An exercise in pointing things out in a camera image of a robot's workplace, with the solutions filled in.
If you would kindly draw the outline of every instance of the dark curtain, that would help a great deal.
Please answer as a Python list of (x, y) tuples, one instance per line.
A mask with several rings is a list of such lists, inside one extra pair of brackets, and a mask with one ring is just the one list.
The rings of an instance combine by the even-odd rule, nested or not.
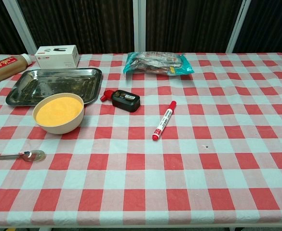
[(79, 53), (134, 50), (132, 0), (18, 0), (39, 46), (77, 45)]
[(225, 52), (242, 0), (147, 0), (146, 50)]
[(26, 53), (26, 49), (4, 3), (0, 0), (0, 54), (21, 53)]
[(234, 52), (282, 52), (282, 0), (252, 0)]

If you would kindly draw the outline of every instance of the stainless steel tray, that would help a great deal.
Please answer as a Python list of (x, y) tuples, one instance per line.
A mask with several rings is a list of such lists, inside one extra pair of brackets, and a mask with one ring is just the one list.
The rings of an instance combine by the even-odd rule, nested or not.
[(96, 68), (43, 69), (22, 74), (6, 98), (10, 106), (35, 106), (57, 93), (79, 95), (84, 104), (98, 97), (102, 74)]

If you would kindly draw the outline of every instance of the metal spoon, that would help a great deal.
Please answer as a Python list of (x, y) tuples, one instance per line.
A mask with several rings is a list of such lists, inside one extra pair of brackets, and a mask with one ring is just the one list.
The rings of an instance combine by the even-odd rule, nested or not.
[(45, 157), (44, 151), (41, 150), (32, 150), (26, 152), (20, 152), (17, 155), (0, 155), (0, 160), (11, 160), (22, 158), (24, 161), (33, 162), (37, 160), (41, 160)]

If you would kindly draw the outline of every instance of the label on bottle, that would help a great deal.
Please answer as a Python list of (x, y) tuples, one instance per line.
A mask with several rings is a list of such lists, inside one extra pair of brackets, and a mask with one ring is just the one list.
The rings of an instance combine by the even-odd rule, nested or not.
[(14, 63), (16, 61), (17, 61), (17, 59), (12, 57), (12, 56), (7, 58), (7, 59), (0, 60), (0, 68), (6, 66), (8, 64)]
[(119, 91), (116, 91), (115, 94), (114, 94), (115, 97), (118, 97), (118, 98), (122, 98), (124, 100), (129, 100), (129, 101), (132, 101), (135, 99), (135, 96), (133, 95), (128, 95), (127, 93), (124, 93), (124, 92), (119, 92)]

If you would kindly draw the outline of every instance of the cream bowl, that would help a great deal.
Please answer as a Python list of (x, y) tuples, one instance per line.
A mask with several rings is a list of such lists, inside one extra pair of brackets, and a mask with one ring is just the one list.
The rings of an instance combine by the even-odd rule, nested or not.
[[(73, 118), (72, 120), (64, 123), (64, 124), (61, 124), (61, 125), (57, 125), (57, 126), (44, 126), (40, 123), (37, 122), (36, 120), (36, 116), (37, 116), (37, 113), (38, 111), (48, 102), (54, 100), (54, 99), (57, 99), (57, 98), (61, 98), (61, 97), (71, 97), (71, 98), (74, 98), (76, 100), (78, 100), (82, 105), (83, 105), (83, 108), (82, 110), (79, 112), (79, 114)], [(67, 133), (67, 132), (70, 132), (72, 130), (74, 130), (76, 127), (78, 127), (81, 123), (81, 121), (83, 120), (83, 117), (84, 117), (84, 101), (83, 99), (76, 95), (76, 94), (72, 94), (72, 93), (59, 93), (59, 94), (55, 94), (55, 95), (51, 95), (45, 99), (43, 99), (42, 101), (40, 101), (34, 108), (34, 111), (33, 111), (33, 118), (35, 120), (35, 122), (45, 131), (49, 132), (49, 133), (52, 133), (52, 134), (64, 134), (64, 133)]]

